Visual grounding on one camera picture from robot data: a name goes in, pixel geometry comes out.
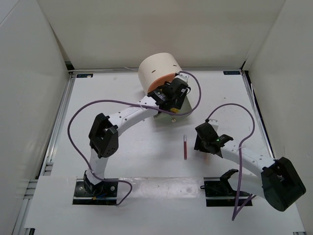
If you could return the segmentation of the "orange plastic drawer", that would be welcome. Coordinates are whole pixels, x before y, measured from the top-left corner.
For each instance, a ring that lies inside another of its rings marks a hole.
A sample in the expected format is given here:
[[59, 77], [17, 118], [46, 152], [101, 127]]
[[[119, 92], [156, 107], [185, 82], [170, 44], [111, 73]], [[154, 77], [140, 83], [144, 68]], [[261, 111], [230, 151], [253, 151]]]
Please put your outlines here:
[[170, 73], [167, 75], [164, 75], [158, 79], [156, 79], [155, 81], [153, 81], [151, 83], [151, 85], [149, 85], [147, 93], [155, 90], [157, 87], [162, 86], [165, 84], [165, 82], [172, 82], [174, 77], [175, 77], [176, 73]]

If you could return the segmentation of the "cream cylindrical organizer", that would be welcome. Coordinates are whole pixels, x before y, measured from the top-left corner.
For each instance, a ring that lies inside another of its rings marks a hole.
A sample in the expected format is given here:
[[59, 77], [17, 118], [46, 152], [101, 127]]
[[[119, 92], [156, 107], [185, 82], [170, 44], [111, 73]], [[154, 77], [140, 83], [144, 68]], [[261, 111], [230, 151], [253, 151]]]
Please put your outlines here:
[[181, 71], [181, 67], [175, 58], [169, 53], [158, 53], [146, 58], [139, 66], [138, 78], [147, 94], [149, 85], [156, 79]]

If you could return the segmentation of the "gold black lipstick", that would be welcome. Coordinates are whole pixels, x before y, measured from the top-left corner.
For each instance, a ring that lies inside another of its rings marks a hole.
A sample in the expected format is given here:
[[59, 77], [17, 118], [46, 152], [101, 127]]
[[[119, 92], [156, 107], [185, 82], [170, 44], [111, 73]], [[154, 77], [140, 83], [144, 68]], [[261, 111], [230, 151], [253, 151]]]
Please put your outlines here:
[[178, 114], [179, 113], [179, 109], [177, 108], [171, 108], [170, 111], [174, 114]]

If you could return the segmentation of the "pale pink lip pencil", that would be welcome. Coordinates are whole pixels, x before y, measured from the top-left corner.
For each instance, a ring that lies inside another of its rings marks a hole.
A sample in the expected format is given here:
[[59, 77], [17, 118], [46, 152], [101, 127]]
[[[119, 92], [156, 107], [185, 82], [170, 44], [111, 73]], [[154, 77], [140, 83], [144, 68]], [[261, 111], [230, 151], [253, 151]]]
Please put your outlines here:
[[207, 165], [209, 165], [209, 159], [210, 159], [210, 156], [208, 154], [206, 154], [206, 156], [205, 156], [205, 163]]

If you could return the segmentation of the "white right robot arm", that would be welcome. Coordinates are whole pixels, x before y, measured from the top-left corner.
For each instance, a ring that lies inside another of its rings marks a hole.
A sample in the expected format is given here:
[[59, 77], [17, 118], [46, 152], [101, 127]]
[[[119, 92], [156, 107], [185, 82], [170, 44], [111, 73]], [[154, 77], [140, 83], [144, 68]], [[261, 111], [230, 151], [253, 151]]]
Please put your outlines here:
[[226, 134], [219, 136], [214, 126], [207, 121], [195, 130], [195, 150], [235, 162], [252, 173], [243, 174], [237, 169], [224, 173], [217, 182], [218, 196], [234, 196], [237, 188], [240, 188], [245, 196], [260, 196], [273, 208], [283, 212], [306, 193], [306, 188], [289, 159], [273, 159], [240, 147], [232, 137]]

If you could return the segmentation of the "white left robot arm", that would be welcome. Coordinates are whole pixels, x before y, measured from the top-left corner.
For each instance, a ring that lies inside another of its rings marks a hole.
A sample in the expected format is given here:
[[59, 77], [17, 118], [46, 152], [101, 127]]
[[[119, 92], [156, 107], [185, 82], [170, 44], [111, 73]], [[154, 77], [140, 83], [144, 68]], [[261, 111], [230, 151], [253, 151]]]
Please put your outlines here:
[[97, 196], [103, 190], [101, 181], [104, 179], [108, 157], [118, 150], [119, 136], [137, 123], [159, 113], [174, 116], [189, 114], [189, 111], [183, 113], [180, 110], [190, 90], [188, 78], [176, 74], [171, 82], [158, 85], [137, 103], [103, 100], [103, 102], [126, 104], [128, 107], [109, 116], [100, 113], [92, 124], [89, 132], [91, 157], [89, 168], [85, 173], [85, 180], [88, 181], [86, 190], [91, 195]]

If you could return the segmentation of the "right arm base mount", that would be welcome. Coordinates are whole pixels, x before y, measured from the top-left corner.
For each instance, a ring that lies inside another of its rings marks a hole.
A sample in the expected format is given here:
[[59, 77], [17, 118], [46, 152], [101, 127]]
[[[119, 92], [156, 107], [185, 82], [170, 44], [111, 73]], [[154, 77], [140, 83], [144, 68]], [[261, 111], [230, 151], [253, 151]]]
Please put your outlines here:
[[236, 191], [228, 180], [237, 169], [231, 169], [220, 178], [204, 178], [200, 189], [204, 190], [207, 207], [233, 207], [235, 206]]

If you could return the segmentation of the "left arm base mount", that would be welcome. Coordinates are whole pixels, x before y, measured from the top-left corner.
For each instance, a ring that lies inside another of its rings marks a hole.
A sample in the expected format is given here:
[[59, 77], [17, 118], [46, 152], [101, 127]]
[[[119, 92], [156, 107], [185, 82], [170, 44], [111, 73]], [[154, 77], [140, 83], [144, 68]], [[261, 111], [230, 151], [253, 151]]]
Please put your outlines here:
[[101, 182], [94, 191], [90, 191], [83, 179], [77, 179], [72, 199], [73, 205], [103, 205], [117, 204], [118, 182]]

